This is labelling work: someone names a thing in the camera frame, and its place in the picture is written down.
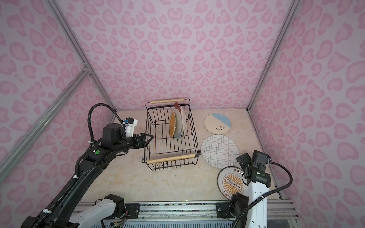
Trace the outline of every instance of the plate in dish rack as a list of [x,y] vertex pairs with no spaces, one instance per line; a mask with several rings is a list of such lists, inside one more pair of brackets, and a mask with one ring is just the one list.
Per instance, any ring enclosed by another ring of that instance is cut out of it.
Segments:
[[222,135],[231,129],[231,121],[222,114],[210,114],[204,119],[205,128],[213,134]]
[[231,199],[232,195],[235,193],[243,193],[245,189],[245,184],[242,181],[243,171],[237,167],[229,166],[222,169],[217,177],[217,184],[219,191],[228,200]]
[[201,154],[209,165],[222,169],[234,165],[239,152],[232,139],[224,135],[211,135],[201,144]]

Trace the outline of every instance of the black wire dish rack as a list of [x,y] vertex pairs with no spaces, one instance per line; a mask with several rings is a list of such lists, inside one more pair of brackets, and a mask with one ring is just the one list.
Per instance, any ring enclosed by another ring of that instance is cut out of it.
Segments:
[[[181,111],[185,112],[188,126],[188,134],[181,136],[180,139],[170,137],[169,133],[169,121],[175,102],[179,102]],[[172,104],[152,106],[161,103]],[[151,101],[146,103],[146,109],[146,134],[151,134],[154,138],[145,147],[145,156],[142,158],[142,163],[146,163],[151,170],[196,165],[201,151],[198,148],[198,140],[190,109],[190,99]]]

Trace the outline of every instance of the plate with orange sunburst pattern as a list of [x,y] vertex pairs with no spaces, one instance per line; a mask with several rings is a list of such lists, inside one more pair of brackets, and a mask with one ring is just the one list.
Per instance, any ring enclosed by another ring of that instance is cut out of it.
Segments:
[[231,199],[232,195],[235,193],[242,194],[245,189],[245,184],[242,181],[243,171],[234,166],[228,166],[222,169],[217,178],[217,184],[220,192],[227,199]]

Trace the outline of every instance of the pink wall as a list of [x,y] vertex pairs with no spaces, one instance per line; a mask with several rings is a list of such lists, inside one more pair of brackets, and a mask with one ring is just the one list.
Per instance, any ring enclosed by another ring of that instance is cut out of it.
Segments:
[[58,1],[118,108],[246,107],[291,0]]
[[2,1],[0,21],[1,163],[82,66],[42,0]]
[[365,227],[364,8],[306,0],[253,109],[305,227]]
[[[27,216],[36,216],[70,179],[89,146],[88,111],[99,102],[104,101],[87,78],[0,186],[1,227],[20,227]],[[105,107],[93,111],[95,139],[110,113]]]

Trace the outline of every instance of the rack handle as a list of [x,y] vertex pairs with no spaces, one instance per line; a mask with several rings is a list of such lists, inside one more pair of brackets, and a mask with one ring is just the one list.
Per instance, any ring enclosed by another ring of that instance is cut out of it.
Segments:
[[185,100],[185,98],[177,98],[177,99],[161,100],[161,101],[150,101],[150,104],[161,104],[161,103],[178,102],[178,101],[184,101],[184,100]]
[[149,165],[149,164],[153,164],[153,163],[171,162],[171,161],[177,161],[177,160],[188,159],[188,158],[195,158],[195,154],[149,160],[149,161],[147,161],[147,164]]

